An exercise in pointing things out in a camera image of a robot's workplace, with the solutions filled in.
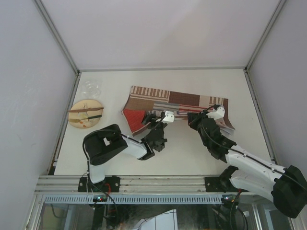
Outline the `patchwork striped placemat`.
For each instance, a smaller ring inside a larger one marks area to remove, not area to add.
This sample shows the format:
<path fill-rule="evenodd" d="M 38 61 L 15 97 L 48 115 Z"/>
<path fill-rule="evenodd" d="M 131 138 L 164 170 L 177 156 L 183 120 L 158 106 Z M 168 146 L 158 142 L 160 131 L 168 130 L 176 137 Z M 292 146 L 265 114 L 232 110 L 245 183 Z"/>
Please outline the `patchwork striped placemat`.
<path fill-rule="evenodd" d="M 142 120 L 147 112 L 160 115 L 164 111 L 172 111 L 175 118 L 186 120 L 187 113 L 198 113 L 214 104 L 220 104 L 225 109 L 224 117 L 219 119 L 217 124 L 228 132 L 234 130 L 228 119 L 228 99 L 223 97 L 132 86 L 122 114 L 135 136 L 145 131 Z"/>

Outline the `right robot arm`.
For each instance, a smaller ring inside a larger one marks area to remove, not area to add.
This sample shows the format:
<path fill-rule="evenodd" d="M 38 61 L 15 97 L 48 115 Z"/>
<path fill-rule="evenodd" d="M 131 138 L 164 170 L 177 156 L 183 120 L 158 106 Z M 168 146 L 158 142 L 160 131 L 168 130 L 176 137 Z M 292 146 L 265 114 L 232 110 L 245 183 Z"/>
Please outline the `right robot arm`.
<path fill-rule="evenodd" d="M 220 175 L 226 191 L 247 190 L 273 202 L 287 217 L 295 219 L 307 204 L 307 181 L 295 166 L 283 167 L 242 149 L 222 135 L 215 118 L 218 111 L 188 113 L 188 126 L 198 132 L 203 145 L 229 167 Z"/>

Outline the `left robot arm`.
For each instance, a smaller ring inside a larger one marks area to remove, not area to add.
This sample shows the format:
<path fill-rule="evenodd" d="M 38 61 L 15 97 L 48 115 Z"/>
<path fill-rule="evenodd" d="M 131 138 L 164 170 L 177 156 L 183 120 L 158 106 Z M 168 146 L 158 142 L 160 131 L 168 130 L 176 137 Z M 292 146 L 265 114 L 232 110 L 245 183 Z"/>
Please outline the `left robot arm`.
<path fill-rule="evenodd" d="M 88 186 L 96 192 L 105 187 L 104 165 L 120 153 L 125 153 L 138 160 L 146 161 L 165 148 L 167 139 L 164 128 L 174 122 L 175 116 L 171 111 L 157 115 L 146 112 L 141 124 L 149 129 L 149 133 L 141 140 L 124 135 L 117 124 L 109 125 L 93 131 L 83 139 L 83 152 L 87 158 Z"/>

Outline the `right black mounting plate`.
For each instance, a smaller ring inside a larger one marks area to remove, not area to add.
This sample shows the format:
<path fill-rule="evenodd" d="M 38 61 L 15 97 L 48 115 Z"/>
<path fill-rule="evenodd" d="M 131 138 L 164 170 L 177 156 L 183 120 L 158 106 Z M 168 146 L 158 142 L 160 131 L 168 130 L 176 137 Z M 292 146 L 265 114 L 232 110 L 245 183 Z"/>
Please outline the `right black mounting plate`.
<path fill-rule="evenodd" d="M 219 176 L 208 176 L 204 178 L 206 192 L 224 192 Z"/>

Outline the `black mounting plate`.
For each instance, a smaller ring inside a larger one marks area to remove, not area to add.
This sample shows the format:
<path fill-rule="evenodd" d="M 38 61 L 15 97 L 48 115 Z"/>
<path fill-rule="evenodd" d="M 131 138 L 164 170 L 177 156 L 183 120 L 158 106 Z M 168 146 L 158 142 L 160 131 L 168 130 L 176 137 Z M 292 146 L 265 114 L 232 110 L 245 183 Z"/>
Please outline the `black mounting plate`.
<path fill-rule="evenodd" d="M 103 181 L 92 184 L 87 176 L 79 179 L 78 192 L 100 192 L 105 193 L 119 192 L 120 178 L 117 176 L 106 177 Z"/>
<path fill-rule="evenodd" d="M 219 176 L 208 176 L 204 178 L 206 192 L 224 192 Z"/>

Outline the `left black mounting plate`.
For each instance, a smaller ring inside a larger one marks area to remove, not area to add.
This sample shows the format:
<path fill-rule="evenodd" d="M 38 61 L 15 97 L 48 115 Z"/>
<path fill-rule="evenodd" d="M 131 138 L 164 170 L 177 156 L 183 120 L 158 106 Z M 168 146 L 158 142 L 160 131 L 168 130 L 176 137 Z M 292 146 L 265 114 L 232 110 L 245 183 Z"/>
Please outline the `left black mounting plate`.
<path fill-rule="evenodd" d="M 103 181 L 92 184 L 87 176 L 79 179 L 78 192 L 100 192 L 105 193 L 119 192 L 120 178 L 117 176 L 106 177 Z"/>

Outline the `brown wooden knife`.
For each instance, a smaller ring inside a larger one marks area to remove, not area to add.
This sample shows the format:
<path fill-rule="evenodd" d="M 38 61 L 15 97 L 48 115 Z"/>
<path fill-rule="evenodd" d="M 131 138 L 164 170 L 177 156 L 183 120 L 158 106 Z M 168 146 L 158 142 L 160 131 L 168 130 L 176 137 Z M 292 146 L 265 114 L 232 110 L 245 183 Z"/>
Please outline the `brown wooden knife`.
<path fill-rule="evenodd" d="M 103 110 L 104 107 L 98 107 L 98 108 L 86 108 L 86 109 L 76 109 L 76 110 L 69 110 L 70 113 L 81 113 L 81 112 L 88 112 L 88 111 L 99 111 Z"/>

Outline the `round wooden plate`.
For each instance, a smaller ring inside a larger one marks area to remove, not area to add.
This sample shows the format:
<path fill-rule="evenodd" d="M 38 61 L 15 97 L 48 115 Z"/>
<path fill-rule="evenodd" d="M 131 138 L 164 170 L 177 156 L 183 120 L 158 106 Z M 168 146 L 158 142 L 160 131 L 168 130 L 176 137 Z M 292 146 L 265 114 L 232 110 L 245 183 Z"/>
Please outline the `round wooden plate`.
<path fill-rule="evenodd" d="M 86 109 L 86 108 L 98 108 L 103 107 L 102 104 L 94 99 L 85 99 L 76 102 L 70 110 L 76 110 L 76 109 Z M 95 126 L 100 118 L 90 119 L 90 120 L 82 120 L 80 119 L 95 116 L 95 115 L 102 115 L 103 110 L 99 111 L 88 111 L 88 112 L 81 112 L 81 113 L 70 113 L 68 112 L 68 122 L 70 125 L 72 125 L 75 128 L 90 128 Z"/>

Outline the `clear glass cup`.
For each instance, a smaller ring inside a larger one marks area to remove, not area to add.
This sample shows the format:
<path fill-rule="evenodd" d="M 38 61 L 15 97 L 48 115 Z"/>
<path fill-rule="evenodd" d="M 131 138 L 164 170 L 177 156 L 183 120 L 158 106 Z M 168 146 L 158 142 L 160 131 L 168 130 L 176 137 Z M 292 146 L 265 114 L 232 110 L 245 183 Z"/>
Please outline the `clear glass cup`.
<path fill-rule="evenodd" d="M 97 99 L 101 94 L 100 81 L 90 79 L 82 83 L 81 95 L 85 99 Z"/>

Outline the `dark handled fork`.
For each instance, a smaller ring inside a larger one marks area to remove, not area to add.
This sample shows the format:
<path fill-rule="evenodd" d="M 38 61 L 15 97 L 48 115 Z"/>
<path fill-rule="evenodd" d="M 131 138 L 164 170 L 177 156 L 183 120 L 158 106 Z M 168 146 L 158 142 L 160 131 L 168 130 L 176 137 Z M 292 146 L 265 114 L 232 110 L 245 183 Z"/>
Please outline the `dark handled fork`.
<path fill-rule="evenodd" d="M 83 118 L 83 119 L 80 119 L 80 121 L 82 120 L 90 120 L 90 119 L 95 119 L 95 118 L 101 118 L 102 115 L 95 115 L 95 116 L 90 116 L 90 117 L 86 117 L 86 118 Z"/>

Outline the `aluminium front rail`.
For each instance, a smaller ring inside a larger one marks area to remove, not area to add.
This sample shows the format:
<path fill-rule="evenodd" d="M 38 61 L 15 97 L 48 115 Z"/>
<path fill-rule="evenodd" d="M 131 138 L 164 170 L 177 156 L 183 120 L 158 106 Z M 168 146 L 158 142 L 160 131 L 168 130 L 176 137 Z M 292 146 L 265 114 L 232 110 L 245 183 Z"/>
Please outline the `aluminium front rail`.
<path fill-rule="evenodd" d="M 75 194 L 82 175 L 40 176 L 35 192 L 41 194 Z M 208 175 L 132 176 L 119 175 L 118 194 L 204 194 Z"/>

